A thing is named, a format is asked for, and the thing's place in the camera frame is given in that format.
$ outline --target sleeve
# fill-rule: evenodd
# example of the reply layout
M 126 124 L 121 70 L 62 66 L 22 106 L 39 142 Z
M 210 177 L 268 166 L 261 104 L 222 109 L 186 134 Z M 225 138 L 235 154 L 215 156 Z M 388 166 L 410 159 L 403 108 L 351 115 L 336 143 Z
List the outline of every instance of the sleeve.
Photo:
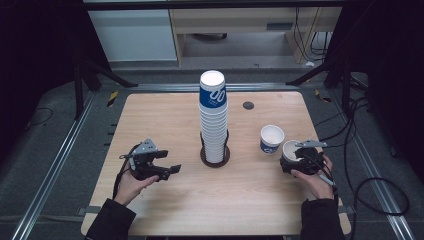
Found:
M 302 204 L 302 240 L 345 239 L 337 204 L 332 199 L 306 200 Z
M 125 206 L 107 199 L 84 239 L 127 240 L 128 230 L 135 216 L 136 214 Z

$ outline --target wooden table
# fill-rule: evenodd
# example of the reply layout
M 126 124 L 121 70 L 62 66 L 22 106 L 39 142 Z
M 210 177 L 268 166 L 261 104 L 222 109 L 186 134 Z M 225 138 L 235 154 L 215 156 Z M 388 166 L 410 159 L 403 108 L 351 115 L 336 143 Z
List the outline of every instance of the wooden table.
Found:
M 154 183 L 128 206 L 137 213 L 130 235 L 298 235 L 300 206 L 311 197 L 307 188 L 283 173 L 282 147 L 271 156 L 259 148 L 264 125 L 280 126 L 286 140 L 317 139 L 303 97 L 298 92 L 227 93 L 229 162 L 210 168 L 200 159 L 198 93 L 133 94 L 127 99 L 107 154 L 91 206 L 111 198 L 119 156 L 152 138 L 167 158 L 162 167 L 182 164 L 168 181 Z M 243 103 L 254 103 L 252 110 Z M 87 214 L 86 233 L 96 214 Z M 340 215 L 343 231 L 350 232 L 346 214 Z

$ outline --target wire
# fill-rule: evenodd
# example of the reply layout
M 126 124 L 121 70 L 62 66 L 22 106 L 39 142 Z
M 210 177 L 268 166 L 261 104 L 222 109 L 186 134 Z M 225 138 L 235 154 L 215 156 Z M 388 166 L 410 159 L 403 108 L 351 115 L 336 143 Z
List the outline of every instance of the wire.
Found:
M 310 156 L 308 156 L 306 154 L 302 154 L 302 157 L 306 157 L 307 159 L 311 160 L 311 162 L 313 162 L 325 174 L 325 176 L 330 181 L 334 181 L 333 180 L 333 174 L 331 173 L 331 170 L 330 170 L 330 168 L 328 168 L 327 165 L 324 164 L 324 167 L 328 170 L 328 172 L 323 167 L 321 167 L 321 165 L 314 158 L 311 158 Z
M 50 120 L 50 118 L 53 116 L 53 110 L 51 108 L 44 107 L 44 108 L 37 108 L 36 110 L 37 111 L 38 110 L 49 110 L 50 111 L 50 115 L 47 117 L 47 119 L 45 119 L 45 120 L 43 120 L 41 122 L 31 123 L 30 124 L 31 126 L 36 126 L 36 125 L 43 124 L 43 123 L 47 122 L 48 120 Z
M 321 121 L 321 122 L 318 122 L 317 124 L 315 124 L 315 125 L 314 125 L 314 127 L 318 127 L 319 125 L 321 125 L 321 124 L 323 124 L 323 123 L 325 123 L 325 122 L 330 121 L 331 119 L 333 119 L 333 118 L 335 118 L 335 117 L 339 116 L 340 114 L 342 114 L 342 113 L 341 113 L 341 112 L 339 112 L 339 113 L 337 113 L 336 115 L 334 115 L 334 116 L 332 116 L 332 117 L 329 117 L 329 118 L 327 118 L 327 119 L 325 119 L 325 120 L 323 120 L 323 121 Z
M 377 178 L 377 177 L 371 177 L 371 178 L 367 178 L 365 180 L 363 180 L 358 187 L 356 187 L 356 189 L 353 188 L 352 186 L 352 182 L 350 180 L 349 177 L 349 172 L 348 172 L 348 168 L 347 168 L 347 141 L 349 139 L 349 135 L 350 132 L 352 130 L 352 127 L 355 125 L 355 121 L 354 121 L 354 117 L 355 117 L 355 111 L 358 109 L 355 105 L 357 105 L 358 101 L 355 101 L 354 104 L 351 105 L 351 108 L 353 110 L 353 112 L 351 112 L 350 117 L 349 117 L 349 128 L 348 131 L 346 133 L 345 136 L 345 140 L 344 140 L 344 148 L 343 148 L 343 163 L 344 163 L 344 171 L 345 171 L 345 175 L 346 175 L 346 180 L 347 183 L 349 185 L 350 190 L 353 193 L 353 207 L 354 209 L 357 209 L 357 204 L 358 201 L 361 202 L 365 207 L 367 207 L 368 209 L 380 213 L 380 214 L 386 214 L 386 215 L 390 215 L 390 216 L 401 216 L 404 215 L 405 213 L 407 213 L 409 211 L 409 199 L 408 196 L 405 194 L 405 192 L 402 191 L 402 189 L 396 185 L 395 183 L 393 183 L 392 181 L 385 179 L 385 178 Z M 387 182 L 389 184 L 391 184 L 393 187 L 395 187 L 404 197 L 405 202 L 406 202 L 406 206 L 405 208 L 400 211 L 400 212 L 386 212 L 386 211 L 382 211 L 378 208 L 375 208 L 373 206 L 371 206 L 371 204 L 368 204 L 365 200 L 363 200 L 362 198 L 359 197 L 359 192 L 361 190 L 361 188 L 365 185 L 365 183 L 370 182 L 370 181 L 384 181 Z M 353 214 L 353 221 L 352 221 L 352 230 L 351 230 L 351 235 L 350 235 L 350 239 L 353 240 L 355 237 L 355 230 L 356 230 L 356 222 L 357 222 L 357 213 L 355 212 Z
M 321 45 L 319 43 L 319 38 L 318 37 L 319 37 L 319 34 L 320 33 L 319 32 L 315 32 L 314 33 L 314 36 L 312 37 L 311 44 L 309 44 L 309 48 L 311 50 L 311 53 L 313 53 L 315 55 L 318 55 L 318 56 L 325 56 L 325 54 L 327 53 L 327 50 L 328 50 L 327 41 L 328 41 L 328 34 L 329 33 L 331 34 L 331 32 L 325 32 L 324 47 L 321 47 Z M 320 47 L 320 48 L 314 48 L 313 47 L 313 43 L 314 43 L 315 38 L 317 39 L 316 42 L 317 42 L 318 47 Z
M 301 32 L 300 32 L 300 28 L 299 28 L 299 24 L 298 24 L 298 22 L 299 22 L 299 7 L 296 7 L 295 24 L 294 24 L 294 28 L 293 28 L 293 39 L 294 39 L 294 41 L 295 41 L 295 43 L 296 43 L 297 47 L 300 49 L 300 52 L 302 53 L 302 57 L 303 57 L 303 58 L 305 58 L 306 60 L 308 60 L 308 61 L 312 61 L 312 62 L 322 60 L 322 58 L 321 58 L 321 59 L 314 59 L 314 58 L 311 58 L 311 57 L 309 57 L 309 56 L 308 56 L 308 54 L 306 53 L 305 44 L 304 44 L 304 42 L 303 42 L 303 38 L 302 38 L 302 34 L 301 34 Z M 301 45 L 299 45 L 299 42 L 298 42 L 298 41 L 297 41 L 297 39 L 296 39 L 296 30 L 297 30 L 297 32 L 299 33 L 299 37 L 300 37 Z
M 358 105 L 358 103 L 360 102 L 360 101 L 362 101 L 362 100 L 365 100 L 366 98 L 365 97 L 361 97 L 361 98 L 359 98 L 359 99 L 357 99 L 357 100 L 355 100 L 354 102 L 353 102 L 353 104 L 350 106 L 350 109 L 349 109 L 349 111 L 348 111 L 348 113 L 347 113 L 347 115 L 349 115 L 349 116 L 352 116 L 354 113 L 355 113 L 355 111 L 356 111 L 356 107 L 357 107 L 357 105 Z M 352 118 L 349 118 L 348 119 L 348 121 L 347 121 L 347 123 L 344 125 L 344 127 L 342 128 L 342 129 L 340 129 L 337 133 L 334 133 L 333 135 L 331 135 L 331 136 L 328 136 L 328 137 L 325 137 L 325 138 L 322 138 L 322 139 L 319 139 L 319 141 L 320 142 L 323 142 L 323 141 L 326 141 L 326 140 L 329 140 L 329 139 L 332 139 L 332 138 L 335 138 L 335 137 L 337 137 L 337 136 L 339 136 L 342 132 L 344 132 L 344 130 L 350 125 L 350 123 L 351 123 L 351 119 Z
M 121 183 L 121 177 L 122 175 L 130 170 L 130 168 L 125 169 L 124 168 L 127 166 L 127 162 L 128 160 L 132 157 L 132 153 L 134 152 L 134 150 L 139 146 L 140 144 L 135 145 L 134 147 L 131 148 L 130 152 L 127 155 L 121 155 L 119 156 L 119 159 L 125 159 L 124 162 L 122 163 L 122 167 L 121 170 L 119 170 L 119 173 L 116 175 L 116 179 L 115 179 L 115 183 L 113 185 L 113 193 L 112 193 L 112 199 L 115 199 L 116 195 L 118 194 L 118 189 L 119 189 L 119 184 Z

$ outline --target black cable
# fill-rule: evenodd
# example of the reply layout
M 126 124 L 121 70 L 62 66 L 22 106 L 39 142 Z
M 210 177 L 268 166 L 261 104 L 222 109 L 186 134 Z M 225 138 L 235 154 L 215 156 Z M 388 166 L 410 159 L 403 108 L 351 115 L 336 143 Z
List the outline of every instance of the black cable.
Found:
M 127 165 L 128 160 L 130 159 L 130 157 L 132 156 L 132 153 L 134 152 L 134 150 L 139 146 L 140 144 L 135 145 L 133 148 L 131 148 L 130 152 L 127 155 L 122 155 L 119 157 L 119 159 L 125 159 L 124 163 L 122 164 L 121 170 L 119 170 L 119 173 L 116 175 L 116 179 L 115 179 L 115 184 L 113 185 L 113 193 L 112 193 L 112 199 L 115 199 L 116 194 L 118 194 L 118 189 L 119 189 L 119 183 L 121 182 L 121 177 L 122 175 L 130 170 L 130 168 L 125 169 L 125 166 Z
M 314 125 L 314 127 L 318 127 L 319 125 L 321 125 L 321 124 L 323 124 L 323 123 L 325 123 L 325 122 L 330 121 L 331 119 L 333 119 L 333 118 L 335 118 L 335 117 L 339 116 L 340 114 L 342 114 L 342 113 L 341 113 L 341 112 L 339 112 L 339 113 L 337 113 L 336 115 L 334 115 L 334 116 L 332 116 L 332 117 L 329 117 L 329 118 L 327 118 L 327 119 L 325 119 L 325 120 L 322 120 L 321 122 L 318 122 L 317 124 L 315 124 L 315 125 Z
M 328 170 L 328 172 L 327 172 L 326 170 L 324 170 L 323 167 L 321 167 L 321 165 L 317 161 L 315 161 L 314 158 L 311 158 L 311 157 L 309 157 L 306 154 L 302 154 L 302 155 L 303 155 L 303 157 L 306 157 L 311 162 L 313 162 L 324 173 L 324 175 L 327 177 L 327 179 L 332 182 L 331 187 L 333 188 L 333 196 L 334 196 L 334 199 L 333 200 L 336 202 L 337 205 L 339 205 L 339 192 L 337 190 L 337 186 L 336 186 L 336 183 L 334 181 L 334 178 L 333 178 L 333 174 L 331 172 L 331 169 L 327 166 L 327 164 L 324 164 L 324 167 Z
M 354 114 L 354 112 L 355 112 L 355 108 L 357 107 L 357 104 L 360 102 L 360 101 L 362 101 L 362 100 L 365 100 L 366 98 L 365 97 L 361 97 L 361 98 L 359 98 L 359 99 L 357 99 L 357 100 L 355 100 L 354 102 L 353 102 L 353 104 L 350 106 L 350 108 L 349 108 L 349 111 L 348 111 L 348 113 L 347 113 L 347 115 L 349 115 L 349 116 L 352 116 L 353 114 Z M 348 121 L 347 121 L 347 123 L 344 125 L 344 127 L 342 128 L 342 129 L 340 129 L 338 132 L 336 132 L 336 133 L 334 133 L 333 135 L 331 135 L 331 136 L 328 136 L 328 137 L 325 137 L 325 138 L 322 138 L 322 139 L 319 139 L 319 141 L 320 142 L 323 142 L 323 141 L 326 141 L 326 140 L 328 140 L 328 139 L 332 139 L 332 138 L 335 138 L 335 137 L 337 137 L 337 136 L 339 136 L 342 132 L 344 132 L 344 130 L 349 126 L 349 124 L 350 124 L 350 122 L 351 122 L 351 119 L 352 118 L 349 118 L 348 119 Z
M 309 49 L 311 50 L 311 53 L 313 53 L 313 54 L 315 54 L 315 55 L 318 55 L 318 56 L 325 56 L 325 55 L 326 55 L 327 50 L 328 50 L 328 48 L 327 48 L 328 33 L 329 33 L 329 32 L 326 32 L 326 33 L 325 33 L 325 38 L 324 38 L 324 47 L 321 47 L 321 45 L 319 44 L 319 39 L 318 39 L 318 37 L 319 37 L 319 32 L 315 32 L 315 33 L 314 33 L 314 35 L 313 35 L 313 37 L 312 37 L 312 40 L 311 40 L 311 44 L 309 44 Z M 314 43 L 314 41 L 315 41 L 315 38 L 317 38 L 317 41 L 316 41 L 316 42 L 317 42 L 317 44 L 318 44 L 318 47 L 320 47 L 320 48 L 314 48 L 314 47 L 313 47 L 313 43 Z
M 330 145 L 330 146 L 325 147 L 325 149 L 343 147 L 344 145 L 349 144 L 354 139 L 355 134 L 356 134 L 356 131 L 353 133 L 352 137 L 347 141 L 347 143 L 343 143 L 343 144 L 339 144 L 339 145 Z
M 294 24 L 294 28 L 293 28 L 293 38 L 294 38 L 294 41 L 295 41 L 297 47 L 300 49 L 300 52 L 302 53 L 302 57 L 305 58 L 306 60 L 312 61 L 312 62 L 322 60 L 322 59 L 311 58 L 306 53 L 306 49 L 305 49 L 305 45 L 304 45 L 304 42 L 303 42 L 302 34 L 300 32 L 298 21 L 299 21 L 299 7 L 296 7 L 295 24 Z M 302 43 L 301 44 L 302 47 L 299 45 L 299 42 L 296 39 L 296 30 L 299 33 L 299 37 L 300 37 L 300 41 Z
M 38 110 L 49 110 L 50 111 L 50 115 L 47 117 L 47 119 L 45 119 L 45 120 L 43 120 L 41 122 L 31 123 L 30 124 L 31 126 L 36 126 L 36 125 L 43 124 L 43 123 L 47 122 L 48 120 L 50 120 L 50 118 L 53 116 L 53 110 L 51 108 L 43 107 L 43 108 L 37 108 L 36 110 L 37 111 Z
M 347 169 L 347 141 L 348 141 L 348 138 L 349 138 L 349 135 L 350 135 L 350 131 L 352 130 L 352 127 L 355 125 L 354 113 L 357 110 L 357 108 L 352 107 L 351 109 L 353 109 L 354 112 L 351 113 L 351 117 L 349 118 L 350 124 L 349 124 L 349 128 L 348 128 L 348 131 L 346 133 L 345 140 L 344 140 L 345 144 L 344 144 L 344 148 L 343 148 L 343 163 L 344 163 L 344 171 L 345 171 L 345 175 L 346 175 L 346 180 L 347 180 L 347 183 L 348 183 L 350 190 L 353 193 L 353 207 L 354 207 L 354 209 L 357 209 L 357 203 L 359 201 L 365 207 L 367 207 L 368 209 L 375 211 L 377 213 L 386 214 L 386 215 L 390 215 L 390 216 L 402 216 L 409 211 L 409 199 L 408 199 L 408 196 L 406 195 L 406 193 L 403 192 L 402 189 L 399 186 L 397 186 L 395 183 L 393 183 L 392 181 L 387 180 L 385 178 L 371 177 L 371 178 L 367 178 L 367 179 L 363 180 L 358 185 L 358 187 L 356 189 L 354 189 L 353 186 L 352 186 L 352 182 L 350 180 L 349 172 L 348 172 L 348 169 Z M 365 185 L 365 183 L 367 183 L 369 181 L 384 181 L 384 182 L 390 183 L 393 187 L 395 187 L 403 195 L 403 197 L 405 198 L 405 201 L 406 201 L 406 207 L 402 211 L 394 213 L 394 212 L 382 211 L 382 210 L 377 209 L 377 208 L 371 206 L 370 204 L 368 204 L 366 201 L 364 201 L 363 199 L 361 199 L 359 197 L 359 192 L 360 192 L 361 188 Z M 353 221 L 352 221 L 352 230 L 351 230 L 351 235 L 350 235 L 351 240 L 353 240 L 354 237 L 355 237 L 356 221 L 357 221 L 357 214 L 356 214 L 356 212 L 354 212 L 353 213 Z

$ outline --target metal bracket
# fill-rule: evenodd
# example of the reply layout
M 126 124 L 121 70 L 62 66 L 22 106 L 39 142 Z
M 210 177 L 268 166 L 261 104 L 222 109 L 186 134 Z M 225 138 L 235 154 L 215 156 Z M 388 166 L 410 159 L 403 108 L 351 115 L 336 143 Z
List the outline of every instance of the metal bracket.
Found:
M 99 206 L 80 207 L 77 210 L 77 215 L 84 216 L 86 213 L 99 213 L 100 209 L 102 209 L 102 207 Z
M 308 139 L 307 141 L 296 143 L 295 146 L 296 147 L 303 147 L 303 148 L 327 147 L 327 143 Z

